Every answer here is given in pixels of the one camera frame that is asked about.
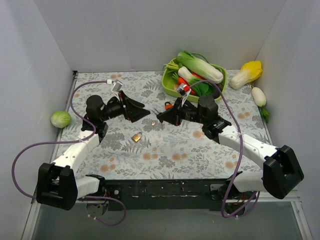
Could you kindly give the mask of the orange black padlock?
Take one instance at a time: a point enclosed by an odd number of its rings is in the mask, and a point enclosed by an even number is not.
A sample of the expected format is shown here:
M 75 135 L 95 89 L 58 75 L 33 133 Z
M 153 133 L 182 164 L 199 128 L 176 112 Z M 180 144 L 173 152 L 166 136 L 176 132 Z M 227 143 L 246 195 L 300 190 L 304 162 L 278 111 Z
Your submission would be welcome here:
M 165 107 L 166 110 L 168 110 L 168 109 L 172 108 L 173 105 L 169 101 L 167 101 L 167 102 L 164 103 L 164 107 Z

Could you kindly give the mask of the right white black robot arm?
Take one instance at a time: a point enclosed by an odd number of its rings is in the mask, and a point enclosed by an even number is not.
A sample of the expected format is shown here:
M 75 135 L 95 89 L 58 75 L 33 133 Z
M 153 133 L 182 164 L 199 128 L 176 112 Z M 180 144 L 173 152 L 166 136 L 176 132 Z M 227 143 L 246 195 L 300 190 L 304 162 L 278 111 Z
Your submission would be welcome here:
M 261 168 L 261 172 L 237 171 L 234 180 L 228 179 L 226 192 L 230 198 L 237 199 L 244 192 L 268 192 L 277 199 L 285 198 L 304 179 L 293 149 L 287 145 L 269 145 L 241 134 L 219 116 L 218 108 L 211 96 L 201 96 L 197 106 L 179 97 L 172 107 L 156 117 L 161 123 L 175 126 L 183 120 L 202 124 L 202 131 L 210 140 L 242 153 Z

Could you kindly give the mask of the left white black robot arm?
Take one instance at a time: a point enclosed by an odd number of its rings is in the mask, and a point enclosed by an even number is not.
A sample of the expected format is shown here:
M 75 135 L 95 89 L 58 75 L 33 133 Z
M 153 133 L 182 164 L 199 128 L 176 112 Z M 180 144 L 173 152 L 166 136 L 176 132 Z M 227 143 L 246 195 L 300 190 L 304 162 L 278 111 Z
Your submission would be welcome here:
M 76 179 L 75 174 L 89 153 L 104 139 L 107 120 L 124 116 L 132 123 L 148 116 L 150 111 L 119 91 L 107 103 L 99 95 L 86 100 L 86 114 L 77 143 L 52 163 L 43 163 L 38 170 L 36 200 L 40 204 L 70 210 L 76 200 L 92 196 L 101 200 L 106 196 L 104 177 L 90 174 Z

